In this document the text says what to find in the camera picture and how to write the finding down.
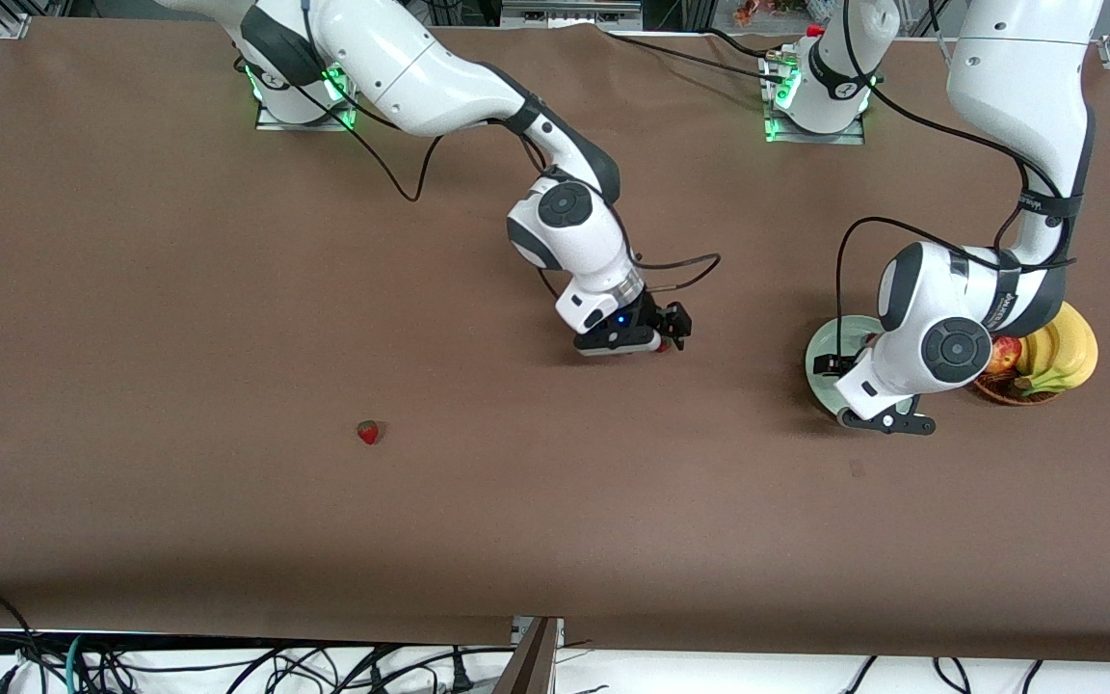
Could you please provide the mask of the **brown table cover mat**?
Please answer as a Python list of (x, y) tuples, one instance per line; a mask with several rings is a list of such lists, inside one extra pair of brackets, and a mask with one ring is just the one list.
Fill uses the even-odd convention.
[[(219, 26), (0, 43), (0, 596), (36, 628), (1110, 660), (1110, 70), (1068, 300), (1094, 378), (842, 429), (803, 353), (859, 217), (987, 243), (1008, 158), (869, 109), (770, 144), (757, 88), (604, 37), (443, 30), (620, 163), (686, 350), (582, 359), (505, 217), (501, 127), (408, 203), (349, 133), (259, 132)], [(375, 420), (379, 443), (357, 437)]]

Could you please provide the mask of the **grey metal frame bar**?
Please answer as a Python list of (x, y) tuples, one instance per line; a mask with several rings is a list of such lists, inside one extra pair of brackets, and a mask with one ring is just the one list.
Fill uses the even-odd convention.
[(605, 31), (643, 31), (642, 0), (501, 0), (501, 28), (589, 23)]

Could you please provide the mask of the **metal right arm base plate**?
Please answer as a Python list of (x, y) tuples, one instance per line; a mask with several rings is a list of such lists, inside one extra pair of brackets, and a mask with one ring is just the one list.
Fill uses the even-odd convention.
[(356, 124), (357, 83), (339, 63), (330, 63), (321, 78), (300, 86), (249, 43), (241, 47), (241, 54), (258, 101), (259, 130), (336, 132)]

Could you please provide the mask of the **silver metal bracket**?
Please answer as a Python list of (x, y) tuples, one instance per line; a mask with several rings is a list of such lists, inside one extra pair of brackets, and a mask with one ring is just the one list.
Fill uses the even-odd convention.
[(556, 650), (564, 648), (564, 646), (567, 645), (564, 618), (546, 618), (546, 616), (533, 615), (513, 616), (509, 631), (509, 642), (512, 645), (518, 647), (521, 641), (527, 636), (529, 628), (536, 627), (541, 620), (546, 620), (549, 623), (549, 627), (552, 627), (552, 632), (554, 632)]

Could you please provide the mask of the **brown wicker basket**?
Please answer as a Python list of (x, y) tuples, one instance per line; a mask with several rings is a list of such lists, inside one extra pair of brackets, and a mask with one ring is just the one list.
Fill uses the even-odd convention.
[(1021, 379), (1022, 375), (1016, 370), (983, 373), (975, 378), (968, 389), (973, 391), (973, 394), (1001, 406), (1036, 406), (1061, 396), (1061, 392), (1047, 391), (1023, 394), (1023, 389), (1018, 386), (1018, 381)]

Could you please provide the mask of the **red yellow apple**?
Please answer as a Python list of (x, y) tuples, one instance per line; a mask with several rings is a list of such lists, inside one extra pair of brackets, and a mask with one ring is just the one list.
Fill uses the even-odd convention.
[(991, 339), (990, 360), (983, 368), (983, 374), (1003, 374), (1013, 372), (1018, 361), (1021, 360), (1023, 342), (1021, 338), (1011, 335), (995, 335)]

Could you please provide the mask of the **yellow banana bunch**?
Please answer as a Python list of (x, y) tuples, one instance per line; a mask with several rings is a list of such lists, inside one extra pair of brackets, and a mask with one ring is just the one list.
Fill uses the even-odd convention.
[(1096, 335), (1070, 303), (1062, 303), (1047, 325), (1022, 336), (1020, 343), (1015, 390), (1021, 398), (1083, 386), (1096, 372)]

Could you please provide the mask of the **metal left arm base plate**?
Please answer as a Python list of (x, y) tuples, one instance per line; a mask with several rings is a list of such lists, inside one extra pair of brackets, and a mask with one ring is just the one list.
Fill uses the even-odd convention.
[(866, 141), (862, 115), (869, 105), (869, 92), (859, 98), (851, 121), (835, 132), (821, 133), (807, 130), (785, 110), (785, 105), (790, 105), (793, 98), (797, 98), (798, 89), (805, 83), (797, 63), (796, 42), (770, 49), (757, 59), (761, 76), (778, 76), (780, 79), (779, 82), (761, 80), (766, 141), (785, 144), (862, 145)]

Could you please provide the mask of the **light green round plate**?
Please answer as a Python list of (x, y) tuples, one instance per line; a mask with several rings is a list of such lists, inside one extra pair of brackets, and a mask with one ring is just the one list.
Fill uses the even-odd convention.
[(881, 321), (876, 316), (845, 315), (841, 328), (838, 328), (838, 321), (833, 319), (816, 331), (807, 344), (805, 352), (807, 383), (821, 408), (833, 416), (842, 412), (847, 403), (835, 388), (837, 375), (815, 373), (815, 360), (828, 355), (842, 355), (852, 359), (864, 346), (867, 346), (872, 334), (879, 334), (881, 330)]

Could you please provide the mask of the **brown wooden board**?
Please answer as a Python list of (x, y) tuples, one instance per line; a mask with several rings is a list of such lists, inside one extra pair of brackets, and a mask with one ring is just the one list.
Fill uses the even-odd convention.
[(564, 645), (564, 620), (529, 618), (490, 694), (552, 694), (556, 654)]

